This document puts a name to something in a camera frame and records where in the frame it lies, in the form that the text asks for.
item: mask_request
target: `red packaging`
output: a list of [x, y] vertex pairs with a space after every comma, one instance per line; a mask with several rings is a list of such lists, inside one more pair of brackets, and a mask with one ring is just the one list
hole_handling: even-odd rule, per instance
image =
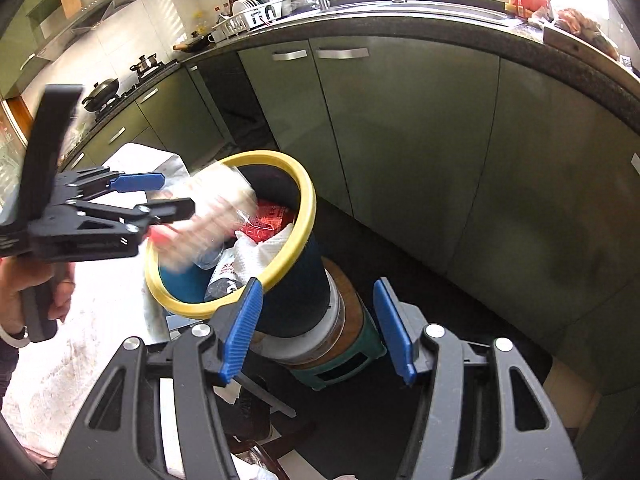
[[242, 226], [242, 232], [256, 243], [263, 242], [282, 231], [295, 219], [295, 213], [288, 207], [259, 198], [258, 209]]

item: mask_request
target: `white paper towel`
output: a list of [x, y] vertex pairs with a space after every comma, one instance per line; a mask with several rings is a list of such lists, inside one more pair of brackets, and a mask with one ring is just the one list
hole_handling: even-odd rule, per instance
[[293, 231], [288, 224], [282, 231], [260, 243], [255, 243], [242, 231], [236, 231], [234, 270], [243, 285], [251, 278], [257, 278], [280, 252]]

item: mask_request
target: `white tile wall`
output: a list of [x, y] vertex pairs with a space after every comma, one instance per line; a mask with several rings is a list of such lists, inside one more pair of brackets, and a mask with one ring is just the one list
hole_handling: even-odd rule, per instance
[[94, 83], [117, 77], [126, 90], [136, 81], [129, 67], [138, 57], [157, 54], [158, 61], [169, 61], [175, 55], [172, 46], [194, 29], [193, 15], [200, 9], [198, 0], [135, 1], [80, 36], [36, 76], [22, 98], [34, 114], [46, 84], [82, 84], [87, 95]]

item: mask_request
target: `range hood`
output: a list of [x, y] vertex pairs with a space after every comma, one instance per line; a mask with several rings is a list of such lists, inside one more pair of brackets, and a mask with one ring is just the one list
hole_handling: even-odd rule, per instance
[[37, 57], [56, 60], [78, 36], [95, 30], [109, 16], [136, 0], [97, 0], [78, 11], [59, 32], [51, 34], [38, 51]]

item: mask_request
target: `blue gripper pad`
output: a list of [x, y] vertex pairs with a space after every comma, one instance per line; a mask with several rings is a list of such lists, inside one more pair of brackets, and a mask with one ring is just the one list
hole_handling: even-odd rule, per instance
[[157, 191], [164, 186], [162, 173], [123, 173], [110, 182], [110, 187], [118, 193], [130, 191]]
[[220, 378], [225, 384], [229, 384], [242, 369], [246, 351], [262, 311], [262, 284], [254, 278], [249, 280], [238, 302], [241, 303], [240, 310], [226, 337], [222, 352]]
[[388, 282], [385, 282], [386, 280], [377, 280], [373, 285], [373, 307], [396, 374], [411, 386], [417, 377], [413, 347], [398, 314], [398, 298]]

